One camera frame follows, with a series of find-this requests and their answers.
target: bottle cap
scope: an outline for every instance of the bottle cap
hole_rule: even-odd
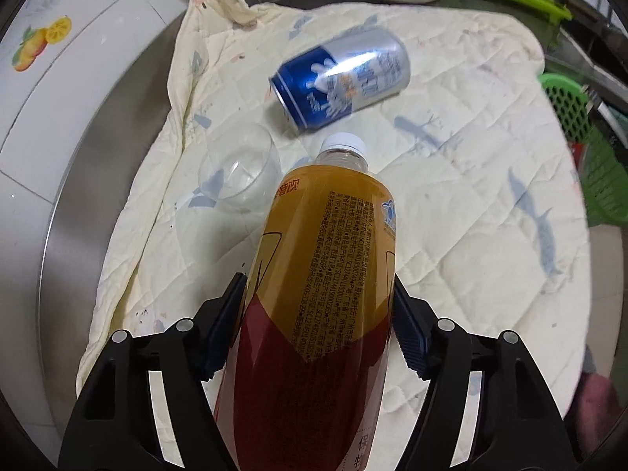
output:
[[[348,150],[366,160],[365,143],[355,134],[348,132],[337,132],[325,138],[320,151],[325,152],[326,150]]]

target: quilted mat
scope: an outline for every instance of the quilted mat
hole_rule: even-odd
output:
[[[268,78],[294,55],[375,24],[408,50],[407,89],[322,130],[294,130]],[[506,15],[191,0],[168,79],[172,111],[112,234],[77,391],[114,330],[160,332],[248,272],[265,215],[205,198],[197,172],[208,136],[258,122],[284,173],[315,157],[331,133],[360,136],[396,202],[397,273],[410,295],[468,332],[519,332],[566,413],[584,354],[590,258],[577,173],[537,81],[543,68],[533,34]],[[204,384],[211,405],[220,380]],[[473,374],[455,464],[472,443],[479,383]],[[159,377],[152,385],[164,453],[180,464]],[[394,469],[425,390],[393,336],[368,469]]]

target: silver screw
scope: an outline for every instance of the silver screw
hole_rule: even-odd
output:
[[[194,327],[194,321],[192,319],[181,319],[177,322],[177,331],[184,333],[190,331]]]
[[[111,335],[111,339],[114,343],[120,343],[121,341],[126,340],[126,331],[117,330],[113,335]]]
[[[519,336],[517,336],[517,333],[507,331],[504,333],[504,340],[508,343],[517,343],[519,341]]]
[[[453,321],[449,319],[441,319],[438,321],[438,327],[443,331],[449,332],[453,331],[454,327],[456,327],[456,324],[454,324]]]

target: plastic bottle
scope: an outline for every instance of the plastic bottle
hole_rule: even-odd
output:
[[[215,417],[241,471],[362,471],[379,414],[394,203],[356,136],[289,172],[257,249]]]

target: fruit decal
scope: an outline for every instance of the fruit decal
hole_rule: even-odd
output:
[[[48,44],[56,44],[67,37],[72,29],[72,21],[64,16],[57,19],[48,28],[28,27],[22,36],[20,48],[13,55],[11,61],[13,68],[17,72],[25,71],[35,61],[35,58],[42,53]]]

